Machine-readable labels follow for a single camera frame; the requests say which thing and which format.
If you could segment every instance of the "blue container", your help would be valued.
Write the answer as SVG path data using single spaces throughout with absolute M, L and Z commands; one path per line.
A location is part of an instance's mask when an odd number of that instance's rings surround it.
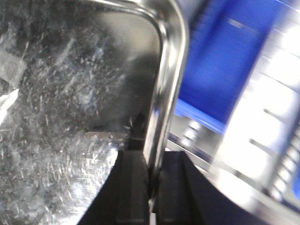
M 277 0 L 211 0 L 191 31 L 175 114 L 222 134 L 276 17 Z

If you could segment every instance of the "scratched metal surface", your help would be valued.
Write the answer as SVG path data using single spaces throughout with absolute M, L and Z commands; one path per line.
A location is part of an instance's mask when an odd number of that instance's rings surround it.
M 132 57 L 103 12 L 0 0 L 0 224 L 76 224 L 150 98 L 156 59 Z

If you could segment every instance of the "stainless steel tray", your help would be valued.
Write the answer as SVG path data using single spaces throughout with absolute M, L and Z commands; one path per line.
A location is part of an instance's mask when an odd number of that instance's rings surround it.
M 76 224 L 136 140 L 153 181 L 187 49 L 175 2 L 0 0 L 0 20 L 0 224 Z

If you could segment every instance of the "metal tray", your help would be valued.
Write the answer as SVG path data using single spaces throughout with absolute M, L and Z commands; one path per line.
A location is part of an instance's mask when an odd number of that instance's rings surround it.
M 152 182 L 181 82 L 173 0 L 0 0 L 0 224 L 76 224 L 118 150 Z

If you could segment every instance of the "blue plastic bin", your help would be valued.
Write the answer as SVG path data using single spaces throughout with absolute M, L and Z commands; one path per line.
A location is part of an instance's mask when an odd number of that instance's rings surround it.
M 175 114 L 222 134 L 276 17 L 277 0 L 211 0 L 191 31 Z

